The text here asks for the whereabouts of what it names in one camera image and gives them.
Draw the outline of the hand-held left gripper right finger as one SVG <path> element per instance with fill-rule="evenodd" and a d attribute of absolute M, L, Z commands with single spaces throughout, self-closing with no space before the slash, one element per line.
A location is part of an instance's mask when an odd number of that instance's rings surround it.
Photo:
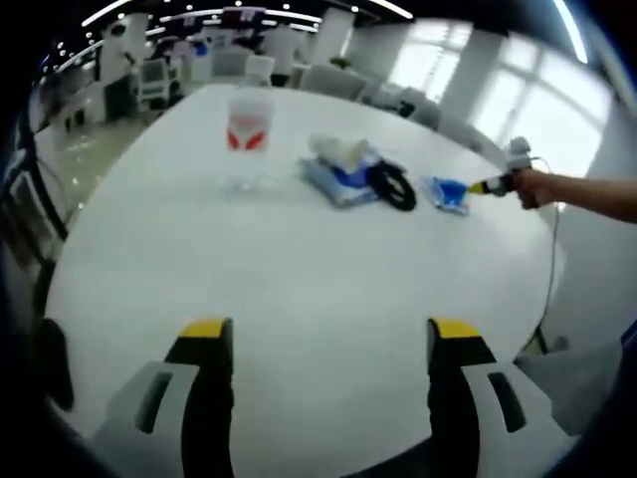
<path fill-rule="evenodd" d="M 427 321 L 427 403 L 434 462 L 445 477 L 540 477 L 572 439 L 549 397 L 498 361 L 472 325 Z"/>

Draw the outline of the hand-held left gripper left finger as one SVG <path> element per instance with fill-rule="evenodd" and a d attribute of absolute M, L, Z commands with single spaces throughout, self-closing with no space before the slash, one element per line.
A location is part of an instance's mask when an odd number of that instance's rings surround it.
<path fill-rule="evenodd" d="M 189 324 L 111 398 L 92 449 L 118 477 L 231 477 L 233 322 Z"/>

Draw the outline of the person's right hand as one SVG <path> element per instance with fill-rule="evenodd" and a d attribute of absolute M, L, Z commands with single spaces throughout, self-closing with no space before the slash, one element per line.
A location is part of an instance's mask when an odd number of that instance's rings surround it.
<path fill-rule="evenodd" d="M 538 209 L 559 199 L 559 177 L 534 169 L 514 174 L 514 187 L 524 210 Z"/>

